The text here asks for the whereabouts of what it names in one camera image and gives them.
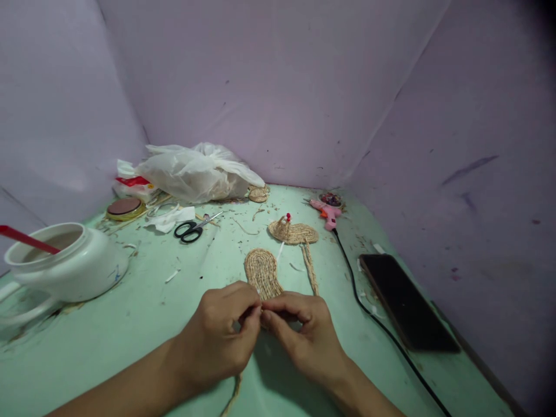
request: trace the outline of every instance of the plastic bag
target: plastic bag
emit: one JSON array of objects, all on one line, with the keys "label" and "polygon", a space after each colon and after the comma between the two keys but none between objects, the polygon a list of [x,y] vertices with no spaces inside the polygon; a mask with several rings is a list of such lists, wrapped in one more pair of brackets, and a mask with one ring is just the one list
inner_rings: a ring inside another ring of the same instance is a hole
[{"label": "plastic bag", "polygon": [[130,162],[118,159],[118,176],[112,189],[119,198],[136,197],[145,203],[160,193],[160,189],[136,174]]},{"label": "plastic bag", "polygon": [[147,145],[152,156],[136,173],[187,203],[243,197],[253,184],[265,186],[261,177],[222,145],[200,143],[189,149],[179,145]]}]

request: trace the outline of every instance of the black scissor handle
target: black scissor handle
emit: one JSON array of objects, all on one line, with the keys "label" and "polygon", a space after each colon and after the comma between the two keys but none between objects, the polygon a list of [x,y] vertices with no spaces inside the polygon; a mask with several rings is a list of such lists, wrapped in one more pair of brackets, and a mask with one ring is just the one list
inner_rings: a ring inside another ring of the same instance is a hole
[{"label": "black scissor handle", "polygon": [[[180,240],[184,243],[192,243],[198,238],[200,238],[201,233],[203,233],[203,228],[193,229],[196,225],[197,223],[195,223],[194,221],[184,222],[181,225],[176,227],[176,229],[174,230],[174,236],[179,237]],[[189,226],[189,227],[183,233],[178,233],[178,230],[184,226]],[[193,235],[196,235],[193,239],[186,239],[186,237],[191,237]]]}]

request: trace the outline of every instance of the scissors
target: scissors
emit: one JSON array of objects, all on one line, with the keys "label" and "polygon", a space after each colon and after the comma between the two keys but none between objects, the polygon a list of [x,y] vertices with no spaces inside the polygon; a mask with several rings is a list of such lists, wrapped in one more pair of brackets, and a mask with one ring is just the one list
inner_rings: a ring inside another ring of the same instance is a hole
[{"label": "scissors", "polygon": [[[219,216],[222,213],[223,211],[221,211],[218,214],[215,214],[214,216],[209,216],[208,214],[205,214],[204,221],[202,221],[201,223],[195,223],[194,221],[188,221],[182,223],[181,225],[177,226],[176,229],[174,230],[174,236],[179,237],[183,243],[192,243],[201,237],[201,233],[203,233],[203,226],[205,226],[205,224],[212,221],[216,216]],[[180,230],[185,226],[189,226],[189,227],[183,233],[178,233],[178,230]],[[186,237],[188,236],[191,237],[192,235],[196,235],[196,236],[193,239],[186,239]]]}]

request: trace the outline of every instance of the white ceramic pot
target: white ceramic pot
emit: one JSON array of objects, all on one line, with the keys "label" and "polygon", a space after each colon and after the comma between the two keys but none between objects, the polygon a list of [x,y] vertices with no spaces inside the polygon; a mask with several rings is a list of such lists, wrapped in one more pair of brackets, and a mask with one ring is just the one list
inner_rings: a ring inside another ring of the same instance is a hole
[{"label": "white ceramic pot", "polygon": [[0,302],[28,287],[50,294],[39,306],[17,316],[0,316],[1,325],[24,324],[60,301],[80,302],[108,291],[126,273],[129,258],[104,233],[79,223],[63,223],[31,234],[62,249],[56,255],[17,242],[4,255],[14,281],[0,288]]}]

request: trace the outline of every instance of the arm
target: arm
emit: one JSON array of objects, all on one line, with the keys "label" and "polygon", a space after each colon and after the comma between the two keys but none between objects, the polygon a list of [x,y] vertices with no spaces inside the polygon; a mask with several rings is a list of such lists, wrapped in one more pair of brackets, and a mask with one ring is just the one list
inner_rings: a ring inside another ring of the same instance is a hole
[{"label": "arm", "polygon": [[208,290],[180,334],[48,416],[162,416],[245,369],[260,315],[260,297],[247,283]]},{"label": "arm", "polygon": [[[322,385],[345,415],[403,417],[343,351],[322,298],[286,291],[264,301],[262,307],[263,325],[275,334],[295,366]],[[292,330],[281,316],[300,321],[301,330]]]}]

